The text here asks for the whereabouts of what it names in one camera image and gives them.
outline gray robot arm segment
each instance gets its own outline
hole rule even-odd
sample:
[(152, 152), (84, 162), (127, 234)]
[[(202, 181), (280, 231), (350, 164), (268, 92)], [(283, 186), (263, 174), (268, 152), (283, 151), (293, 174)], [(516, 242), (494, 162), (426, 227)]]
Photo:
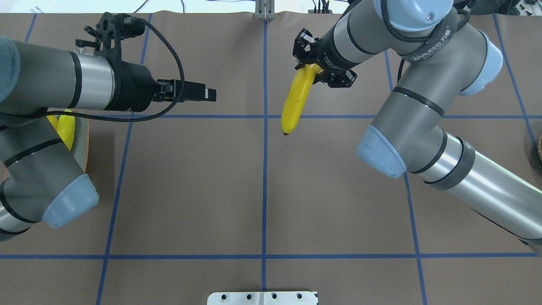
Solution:
[[(458, 24), (460, 17), (453, 17)], [(419, 37), (427, 31), (401, 33)], [(361, 1), (327, 35), (340, 44), (335, 48), (343, 59), (363, 62), (392, 48), (411, 63), (360, 142), (358, 155), (390, 177), (406, 170), (416, 174), (542, 255), (542, 192), (437, 126), (458, 94), (476, 93), (498, 74), (502, 56), (487, 36), (466, 24), (451, 39), (443, 36), (445, 46), (420, 53), (420, 43), (389, 33), (373, 1)], [(437, 46), (438, 40), (432, 43)]]
[[(176, 59), (180, 80), (155, 81), (149, 70), (121, 60), (120, 42), (149, 27)], [(62, 226), (98, 202), (98, 194), (66, 145), (44, 116), (49, 107), (144, 111), (151, 101), (172, 102), (159, 117), (185, 100), (216, 101), (216, 91), (184, 80), (176, 52), (146, 20), (104, 13), (85, 27), (96, 40), (76, 40), (78, 52), (14, 42), (0, 36), (0, 160), (9, 171), (0, 185), (0, 241), (17, 236), (41, 220)], [(94, 55), (82, 54), (94, 47)], [(72, 113), (73, 116), (84, 116)]]

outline yellow banana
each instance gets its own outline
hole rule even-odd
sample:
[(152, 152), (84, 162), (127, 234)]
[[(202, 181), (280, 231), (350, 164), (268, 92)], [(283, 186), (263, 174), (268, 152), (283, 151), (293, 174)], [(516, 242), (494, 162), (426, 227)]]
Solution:
[(60, 116), (59, 125), (56, 132), (59, 133), (60, 138), (64, 141), (64, 144), (66, 144), (68, 150), (72, 150), (75, 135), (75, 117)]
[(47, 116), (49, 119), (49, 122), (51, 122), (51, 125), (56, 130), (59, 127), (59, 119), (57, 119), (55, 116)]
[(289, 135), (297, 126), (312, 82), (321, 71), (322, 68), (317, 64), (312, 64), (305, 65), (296, 72), (282, 109), (281, 126), (285, 136)]

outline black joint band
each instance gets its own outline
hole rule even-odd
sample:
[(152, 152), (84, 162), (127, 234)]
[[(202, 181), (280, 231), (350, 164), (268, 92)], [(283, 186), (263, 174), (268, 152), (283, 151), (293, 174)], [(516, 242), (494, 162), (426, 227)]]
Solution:
[(360, 47), (358, 43), (354, 40), (354, 37), (352, 36), (352, 32), (350, 31), (350, 17), (352, 17), (352, 14), (348, 15), (348, 20), (346, 21), (346, 31), (348, 32), (348, 37), (350, 38), (350, 41), (352, 41), (352, 44), (356, 47), (356, 49), (360, 50), (360, 52), (363, 52), (367, 55), (376, 55), (377, 53), (371, 53), (364, 48)]
[(28, 231), (28, 229), (30, 229), (30, 228), (26, 228), (23, 231), (19, 231), (19, 232), (9, 232), (9, 231), (6, 231), (6, 230), (3, 230), (3, 229), (0, 228), (0, 233), (5, 234), (5, 235), (19, 235), (19, 234), (22, 234), (22, 233)]
[(461, 152), (461, 157), (459, 158), (459, 161), (454, 169), (452, 169), (448, 175), (444, 176), (444, 178), (435, 182), (425, 181), (426, 184), (431, 185), (433, 188), (438, 190), (447, 190), (458, 185), (470, 173), (470, 170), (474, 165), (476, 150), (474, 150), (474, 147), (472, 147), (472, 145), (467, 141), (463, 141), (460, 138), (458, 139), (463, 145), (463, 151)]
[(419, 95), (418, 93), (416, 93), (414, 91), (410, 91), (410, 90), (402, 88), (402, 87), (395, 87), (395, 88), (393, 88), (393, 91), (397, 92), (397, 93), (400, 93), (400, 94), (404, 94), (404, 95), (408, 96), (409, 98), (413, 98), (413, 99), (417, 100), (418, 102), (424, 104), (425, 106), (433, 109), (436, 113), (438, 113), (439, 116), (441, 116), (441, 117), (444, 116), (444, 109), (443, 108), (441, 108), (437, 104), (433, 103), (430, 99), (428, 99), (426, 97), (423, 97), (423, 96)]
[(11, 206), (8, 204), (8, 201), (6, 200), (5, 195), (4, 195), (4, 184), (5, 184), (5, 181), (0, 184), (0, 203), (4, 206), (5, 210), (8, 211), (8, 213), (10, 213), (11, 216), (17, 218), (18, 220), (24, 223), (27, 223), (27, 224), (39, 223), (39, 221), (29, 220), (29, 219), (26, 219), (25, 217), (22, 217), (21, 215), (17, 214), (13, 210), (13, 208), (11, 208)]
[(444, 133), (444, 139), (442, 139), (441, 147), (438, 150), (435, 157), (433, 158), (433, 160), (431, 160), (431, 162), (429, 162), (422, 169), (417, 170), (417, 171), (411, 171), (411, 173), (413, 173), (413, 174), (421, 174), (421, 173), (423, 173), (424, 171), (430, 169), (433, 165), (435, 165), (435, 163), (437, 163), (438, 159), (440, 159), (442, 157), (442, 154), (444, 154), (444, 150), (446, 149), (446, 145), (448, 144), (448, 134), (444, 130), (442, 130), (442, 132)]
[(30, 155), (35, 154), (35, 153), (37, 153), (38, 151), (40, 151), (40, 150), (42, 150), (44, 148), (47, 148), (49, 146), (53, 146), (53, 145), (59, 144), (59, 143), (62, 143), (62, 139), (61, 138), (56, 138), (56, 139), (52, 139), (52, 140), (43, 142), (41, 144), (38, 144), (38, 145), (36, 145), (34, 147), (31, 147), (31, 148), (29, 148), (27, 150), (21, 151), (17, 155), (7, 159), (4, 162), (4, 166), (6, 168), (8, 168), (10, 165), (12, 165), (13, 163), (19, 161), (20, 159), (22, 159), (24, 157), (30, 156)]
[(73, 99), (72, 103), (69, 104), (68, 108), (72, 109), (77, 106), (77, 103), (79, 102), (79, 98), (81, 97), (81, 88), (83, 85), (83, 74), (81, 72), (81, 62), (79, 61), (79, 57), (74, 52), (70, 52), (70, 55), (73, 59), (73, 64), (75, 66), (75, 92), (73, 93)]

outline silver metal cylinder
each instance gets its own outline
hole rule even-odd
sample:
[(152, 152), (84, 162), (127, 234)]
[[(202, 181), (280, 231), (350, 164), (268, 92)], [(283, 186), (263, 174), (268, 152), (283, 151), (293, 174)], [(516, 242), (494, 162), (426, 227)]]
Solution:
[(0, 230), (10, 233), (19, 233), (31, 227), (32, 224), (17, 219), (0, 204)]
[(81, 96), (76, 108), (102, 110), (113, 98), (113, 69), (102, 57), (76, 53), (81, 64)]
[(479, 152), (467, 177), (446, 192), (519, 237), (542, 238), (542, 192)]
[(446, 133), (445, 147), (442, 155), (427, 170), (418, 174), (418, 176), (427, 182), (434, 182), (448, 175), (459, 163), (461, 158), (462, 144), (456, 137)]

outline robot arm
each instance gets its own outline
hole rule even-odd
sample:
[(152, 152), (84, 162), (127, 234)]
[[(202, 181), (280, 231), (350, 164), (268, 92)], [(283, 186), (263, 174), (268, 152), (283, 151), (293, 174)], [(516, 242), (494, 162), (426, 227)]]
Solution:
[(419, 176), (542, 256), (542, 192), (437, 126), (458, 94), (479, 92), (502, 65), (496, 46), (452, 3), (358, 1), (322, 38), (303, 30), (294, 56), (301, 65), (317, 63), (324, 72), (315, 81), (336, 87), (352, 85), (350, 69), (357, 64), (396, 51), (410, 66), (359, 143), (358, 156), (392, 178), (406, 171)]
[(184, 80), (180, 62), (181, 80), (155, 81), (145, 66), (121, 60), (121, 40), (143, 34), (144, 22), (105, 13), (97, 30), (85, 28), (94, 42), (76, 40), (77, 53), (0, 36), (0, 160), (10, 173), (0, 184), (0, 241), (41, 220), (62, 226), (98, 202), (88, 175), (45, 117), (47, 108), (140, 112), (151, 101), (171, 101), (168, 110), (177, 101), (216, 100), (215, 90)]

